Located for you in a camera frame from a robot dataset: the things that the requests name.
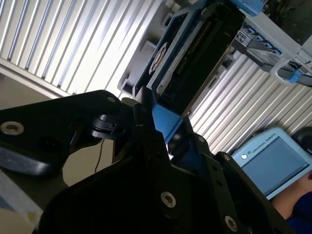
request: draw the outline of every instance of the blue robot part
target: blue robot part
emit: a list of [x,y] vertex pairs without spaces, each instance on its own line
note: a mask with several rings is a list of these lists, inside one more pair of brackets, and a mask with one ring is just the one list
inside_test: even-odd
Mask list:
[[168,144],[181,125],[183,118],[158,103],[153,106],[152,113],[156,130],[163,134],[165,142]]
[[257,16],[264,6],[262,0],[230,0],[239,9],[242,9],[251,16]]

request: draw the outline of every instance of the wall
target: wall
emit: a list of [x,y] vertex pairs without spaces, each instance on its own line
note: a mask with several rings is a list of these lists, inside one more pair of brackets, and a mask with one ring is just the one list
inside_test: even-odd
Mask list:
[[[25,85],[0,74],[0,109],[26,105],[48,100],[48,98]],[[103,144],[101,162],[98,170],[110,165],[112,160],[112,141]],[[63,175],[68,185],[77,183],[94,172],[98,160],[100,144],[81,149],[67,160]],[[1,234],[31,234],[30,227],[23,218],[14,212],[0,209]]]

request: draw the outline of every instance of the universal robots logo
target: universal robots logo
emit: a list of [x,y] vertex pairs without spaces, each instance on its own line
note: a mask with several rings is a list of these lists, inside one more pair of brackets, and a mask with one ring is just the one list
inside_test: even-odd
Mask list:
[[257,152],[259,149],[261,149],[262,148],[262,146],[264,146],[267,142],[269,142],[274,136],[276,136],[276,134],[274,133],[274,134],[272,134],[269,138],[267,138],[264,142],[262,142],[260,145],[258,145],[258,147],[257,148],[255,148],[254,150],[252,150],[252,151],[248,151],[247,152],[247,154],[251,154],[251,153],[255,153],[255,152]]

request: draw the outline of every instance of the robotic arm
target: robotic arm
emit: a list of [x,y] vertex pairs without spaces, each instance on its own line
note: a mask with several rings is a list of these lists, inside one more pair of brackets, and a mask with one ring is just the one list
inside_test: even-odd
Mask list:
[[[19,193],[37,186],[36,200],[29,196],[44,209],[37,233],[293,233],[230,156],[211,154],[187,117],[168,145],[170,161],[153,121],[153,92],[143,87],[138,97],[128,106],[95,91],[1,111],[2,176],[19,182]],[[103,138],[116,141],[121,160],[44,204],[47,188],[63,189],[57,181],[67,157]]]

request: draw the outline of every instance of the blue sleeve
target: blue sleeve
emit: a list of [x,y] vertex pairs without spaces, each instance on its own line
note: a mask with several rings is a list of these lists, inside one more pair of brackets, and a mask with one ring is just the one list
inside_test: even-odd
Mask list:
[[292,217],[286,220],[289,226],[295,231],[296,234],[311,234],[312,224],[304,219]]

